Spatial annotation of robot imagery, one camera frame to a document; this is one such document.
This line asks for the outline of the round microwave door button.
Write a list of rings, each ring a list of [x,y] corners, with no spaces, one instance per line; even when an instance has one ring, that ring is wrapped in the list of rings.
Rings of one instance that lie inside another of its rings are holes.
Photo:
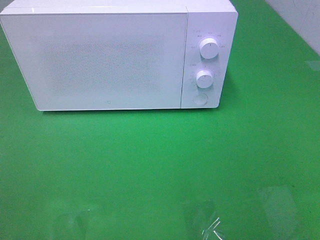
[[[200,93],[193,97],[193,102],[198,106],[204,106],[208,102],[208,96],[205,93]]]

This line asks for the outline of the white microwave knob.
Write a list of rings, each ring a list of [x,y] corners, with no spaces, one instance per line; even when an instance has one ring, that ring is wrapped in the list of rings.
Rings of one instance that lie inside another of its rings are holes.
[[[206,89],[213,84],[214,77],[209,70],[201,70],[196,74],[195,81],[199,88]]]
[[[207,60],[215,58],[220,51],[219,48],[219,43],[213,37],[204,38],[199,43],[200,55]]]

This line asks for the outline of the white microwave oven body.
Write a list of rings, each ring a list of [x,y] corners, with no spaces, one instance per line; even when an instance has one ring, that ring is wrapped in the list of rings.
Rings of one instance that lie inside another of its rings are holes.
[[[177,109],[216,108],[219,106],[227,65],[237,25],[238,12],[228,0],[15,0],[1,16],[11,15],[118,15],[178,14],[187,15],[184,45],[183,79],[180,107]],[[219,53],[212,59],[200,54],[200,42],[213,37]],[[199,88],[196,74],[207,70],[213,84]],[[206,105],[196,105],[193,98],[203,93]]]

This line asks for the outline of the white microwave door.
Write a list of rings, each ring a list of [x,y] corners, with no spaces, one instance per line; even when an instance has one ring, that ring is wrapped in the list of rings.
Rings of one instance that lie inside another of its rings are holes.
[[[3,15],[40,111],[177,109],[186,13]]]

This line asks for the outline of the clear tape piece on table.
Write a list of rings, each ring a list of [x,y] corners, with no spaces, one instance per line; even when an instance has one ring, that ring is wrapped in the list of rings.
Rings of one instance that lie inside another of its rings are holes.
[[[225,236],[218,230],[220,225],[220,217],[218,217],[209,227],[205,228],[201,233],[202,240],[225,240]]]

